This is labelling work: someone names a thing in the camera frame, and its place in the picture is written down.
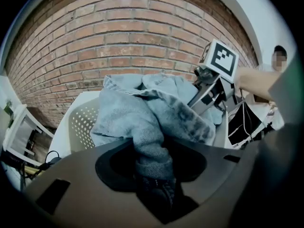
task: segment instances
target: white wall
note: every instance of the white wall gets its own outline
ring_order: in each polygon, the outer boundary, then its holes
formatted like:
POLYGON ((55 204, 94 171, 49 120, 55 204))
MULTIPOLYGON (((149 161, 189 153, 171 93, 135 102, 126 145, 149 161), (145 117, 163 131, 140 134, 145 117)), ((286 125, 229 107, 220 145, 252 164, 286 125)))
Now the white wall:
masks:
POLYGON ((0 108, 4 109, 7 100, 12 101, 13 110, 17 105, 21 104, 21 101, 10 84, 9 78, 6 76, 6 72, 4 70, 0 75, 0 108))
POLYGON ((282 16, 269 0, 222 0, 248 34, 259 63, 271 64, 276 45, 283 46, 288 63, 296 51, 294 38, 282 16))

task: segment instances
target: person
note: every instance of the person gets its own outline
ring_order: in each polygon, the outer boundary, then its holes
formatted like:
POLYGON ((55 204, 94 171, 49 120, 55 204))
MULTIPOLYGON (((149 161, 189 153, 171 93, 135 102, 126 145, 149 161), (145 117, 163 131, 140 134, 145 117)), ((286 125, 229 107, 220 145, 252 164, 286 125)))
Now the person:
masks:
POLYGON ((286 67, 287 52, 278 45, 272 54, 271 65, 261 64, 257 69, 248 67, 237 69, 235 88, 247 91, 248 94, 244 104, 229 122, 228 135, 231 144, 251 136, 266 117, 272 118, 272 121, 265 126, 265 133, 283 127, 284 121, 268 90, 286 67))

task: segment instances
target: red brick wall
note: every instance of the red brick wall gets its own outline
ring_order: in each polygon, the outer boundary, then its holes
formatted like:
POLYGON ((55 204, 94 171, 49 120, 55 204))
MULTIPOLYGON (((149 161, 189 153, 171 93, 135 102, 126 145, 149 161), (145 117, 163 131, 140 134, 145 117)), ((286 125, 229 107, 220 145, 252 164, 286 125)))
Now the red brick wall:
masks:
POLYGON ((219 0, 45 0, 24 23, 6 70, 21 101, 48 126, 107 74, 165 72, 193 81, 205 45, 220 39, 257 59, 219 0))

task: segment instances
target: person's arm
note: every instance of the person's arm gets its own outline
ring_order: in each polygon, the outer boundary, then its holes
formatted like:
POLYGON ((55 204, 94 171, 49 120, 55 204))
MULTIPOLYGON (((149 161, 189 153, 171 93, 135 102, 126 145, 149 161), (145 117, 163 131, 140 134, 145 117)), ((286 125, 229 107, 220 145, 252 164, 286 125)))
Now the person's arm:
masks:
POLYGON ((237 69, 236 87, 272 101, 268 90, 279 77, 279 72, 263 72, 248 67, 240 67, 237 69))

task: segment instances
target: white table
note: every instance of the white table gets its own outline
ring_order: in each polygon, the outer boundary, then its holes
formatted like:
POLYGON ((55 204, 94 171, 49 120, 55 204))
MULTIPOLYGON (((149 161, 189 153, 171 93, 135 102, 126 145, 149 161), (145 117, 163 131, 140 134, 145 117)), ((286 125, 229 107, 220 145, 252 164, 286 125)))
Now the white table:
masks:
MULTIPOLYGON (((85 91, 75 99, 72 105, 69 107, 65 115, 63 116, 52 140, 49 152, 54 150, 57 151, 60 158, 66 157, 71 154, 69 132, 68 132, 68 118, 71 112, 84 102, 88 102, 99 97, 100 91, 85 91)), ((50 153, 47 156, 47 162, 57 157, 55 152, 50 153)))
MULTIPOLYGON (((19 127, 22 125, 23 121, 26 121, 30 126, 32 126, 33 130, 37 130, 40 133, 42 133, 42 131, 44 131, 51 138, 53 138, 54 135, 48 129, 46 129, 44 126, 42 126, 42 124, 40 122, 38 122, 35 117, 33 117, 33 115, 28 111, 26 104, 18 105, 16 107, 16 109, 14 111, 13 119, 14 119, 14 122, 13 122, 12 126, 9 129, 7 129, 7 131, 5 133, 5 137, 4 137, 3 144, 2 144, 3 149, 28 163, 31 163, 36 166, 40 166, 42 163, 34 161, 27 156, 24 156, 23 154, 21 154, 20 152, 18 152, 12 148, 12 143, 16 137, 16 133, 17 133, 19 127)), ((19 148, 29 154, 34 155, 34 152, 26 149, 25 147, 19 146, 19 148)))

